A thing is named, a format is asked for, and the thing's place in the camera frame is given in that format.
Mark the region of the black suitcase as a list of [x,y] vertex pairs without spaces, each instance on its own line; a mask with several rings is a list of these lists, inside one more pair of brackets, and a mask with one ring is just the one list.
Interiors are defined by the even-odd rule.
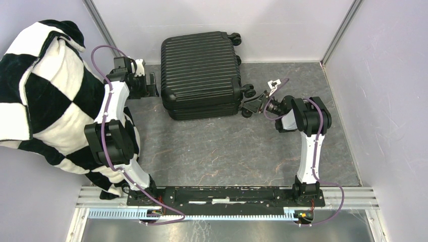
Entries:
[[174,120],[237,114],[244,98],[256,91],[241,82],[239,33],[223,31],[174,36],[161,45],[163,106]]

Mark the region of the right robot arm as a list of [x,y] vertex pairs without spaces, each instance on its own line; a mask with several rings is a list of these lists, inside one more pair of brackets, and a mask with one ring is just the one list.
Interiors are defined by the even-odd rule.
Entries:
[[319,160],[322,143],[332,125],[331,114],[319,97],[306,99],[285,96],[281,101],[266,93],[243,102],[243,117],[254,113],[273,113],[279,133],[299,131],[301,134],[300,165],[292,186],[292,201],[298,206],[306,205],[311,198],[320,195]]

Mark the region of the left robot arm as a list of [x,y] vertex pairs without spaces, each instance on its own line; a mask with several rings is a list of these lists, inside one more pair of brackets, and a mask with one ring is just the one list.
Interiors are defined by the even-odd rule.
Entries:
[[140,139],[126,101],[158,97],[155,75],[146,78],[143,59],[121,56],[114,58],[114,68],[104,75],[103,82],[99,114],[84,128],[91,153],[98,164],[126,182],[122,188],[131,198],[153,205],[158,201],[158,191],[152,177],[138,163]]

